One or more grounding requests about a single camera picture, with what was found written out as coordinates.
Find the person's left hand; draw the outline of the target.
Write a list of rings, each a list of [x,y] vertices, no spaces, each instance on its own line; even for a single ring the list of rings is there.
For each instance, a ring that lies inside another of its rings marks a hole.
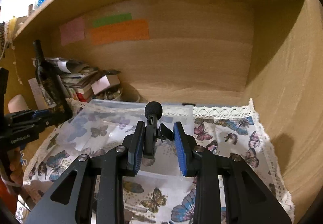
[[[1,178],[4,184],[9,187],[21,187],[23,183],[24,172],[20,163],[20,148],[7,151],[4,155],[5,165],[4,170],[9,170],[9,176],[4,171],[1,172]]]

